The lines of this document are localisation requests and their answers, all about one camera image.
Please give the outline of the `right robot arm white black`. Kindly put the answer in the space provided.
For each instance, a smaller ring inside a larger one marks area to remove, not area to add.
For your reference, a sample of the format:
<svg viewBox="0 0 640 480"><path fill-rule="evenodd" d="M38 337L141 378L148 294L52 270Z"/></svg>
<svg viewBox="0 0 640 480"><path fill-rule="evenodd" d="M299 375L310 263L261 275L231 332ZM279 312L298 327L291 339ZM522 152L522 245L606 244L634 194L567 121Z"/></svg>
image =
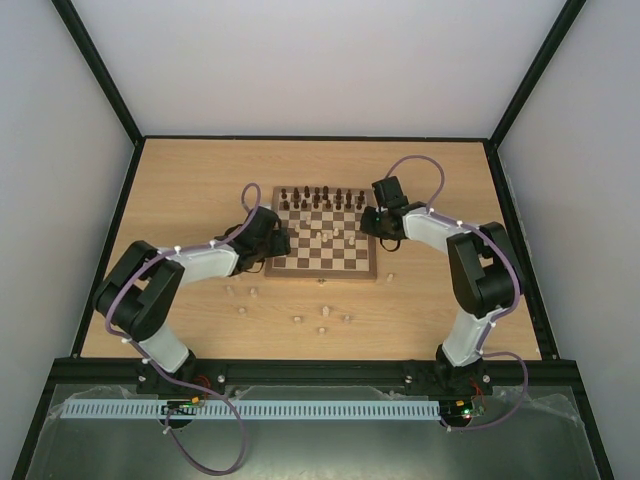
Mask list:
<svg viewBox="0 0 640 480"><path fill-rule="evenodd" d="M395 176L372 187L377 205L364 209L363 233L421 242L447 255L459 310L436 351L434 376L441 388L458 391L481 371L484 343L497 320L519 303L522 273L508 233L498 222L472 225L411 203Z"/></svg>

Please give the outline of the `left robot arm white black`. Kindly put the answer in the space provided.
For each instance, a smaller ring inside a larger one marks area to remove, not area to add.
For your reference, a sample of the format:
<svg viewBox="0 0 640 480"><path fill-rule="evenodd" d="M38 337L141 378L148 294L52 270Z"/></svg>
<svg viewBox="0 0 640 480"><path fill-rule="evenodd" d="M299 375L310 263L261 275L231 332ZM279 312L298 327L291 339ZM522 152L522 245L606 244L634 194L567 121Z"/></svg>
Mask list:
<svg viewBox="0 0 640 480"><path fill-rule="evenodd" d="M145 359L174 375L192 357L168 325L178 289L240 275L290 251L289 234L278 214L263 206L206 244L158 249L136 241L96 290L93 308L105 318L108 333L133 344Z"/></svg>

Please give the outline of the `wooden chess board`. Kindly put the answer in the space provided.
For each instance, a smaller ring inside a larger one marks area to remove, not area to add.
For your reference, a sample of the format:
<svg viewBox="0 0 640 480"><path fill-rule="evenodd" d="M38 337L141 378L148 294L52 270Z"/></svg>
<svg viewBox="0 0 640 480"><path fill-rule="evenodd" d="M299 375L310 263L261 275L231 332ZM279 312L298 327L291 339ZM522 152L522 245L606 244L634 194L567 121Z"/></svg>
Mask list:
<svg viewBox="0 0 640 480"><path fill-rule="evenodd" d="M291 251L270 258L265 276L314 281L374 281L376 240L360 223L373 191L332 186L276 186L272 209L290 236Z"/></svg>

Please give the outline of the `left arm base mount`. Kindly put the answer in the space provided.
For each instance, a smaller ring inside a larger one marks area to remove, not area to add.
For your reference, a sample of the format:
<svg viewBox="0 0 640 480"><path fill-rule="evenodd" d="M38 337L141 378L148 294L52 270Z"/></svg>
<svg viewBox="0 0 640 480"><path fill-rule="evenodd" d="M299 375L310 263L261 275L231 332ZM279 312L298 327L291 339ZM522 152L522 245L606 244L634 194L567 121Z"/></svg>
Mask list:
<svg viewBox="0 0 640 480"><path fill-rule="evenodd" d="M136 368L138 376L137 392L142 394L156 394L158 396L190 396L202 394L201 390L194 389L197 385L223 394L225 382L217 380L217 373L211 374L202 369L196 361L187 361L176 373L165 373L172 381L162 376L151 364L141 363Z"/></svg>

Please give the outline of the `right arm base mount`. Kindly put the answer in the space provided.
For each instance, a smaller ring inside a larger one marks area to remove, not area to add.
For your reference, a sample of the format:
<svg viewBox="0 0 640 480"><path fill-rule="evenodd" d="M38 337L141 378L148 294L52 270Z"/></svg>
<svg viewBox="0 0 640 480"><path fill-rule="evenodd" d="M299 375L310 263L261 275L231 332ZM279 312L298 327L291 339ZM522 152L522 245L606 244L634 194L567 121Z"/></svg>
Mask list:
<svg viewBox="0 0 640 480"><path fill-rule="evenodd" d="M483 360L464 367L453 367L446 361L408 361L403 363L402 378L408 395L430 397L471 397L480 391L492 394L491 381Z"/></svg>

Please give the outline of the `black aluminium frame rail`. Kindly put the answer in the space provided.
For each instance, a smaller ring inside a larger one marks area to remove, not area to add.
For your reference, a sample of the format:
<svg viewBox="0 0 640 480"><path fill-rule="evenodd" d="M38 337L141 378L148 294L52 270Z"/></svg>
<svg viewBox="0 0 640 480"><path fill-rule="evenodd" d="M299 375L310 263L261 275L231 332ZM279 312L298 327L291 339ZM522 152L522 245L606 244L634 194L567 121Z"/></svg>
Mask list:
<svg viewBox="0 0 640 480"><path fill-rule="evenodd" d="M204 375L212 386L294 385L294 386L380 386L411 388L434 380L436 361L286 361L200 359L191 367L194 375ZM582 383L579 369L571 360L526 360L529 384L570 386ZM143 375L141 360L132 358L59 358L54 360L49 381L55 383L133 384ZM517 360L488 360L485 374L496 385L516 385L523 380Z"/></svg>

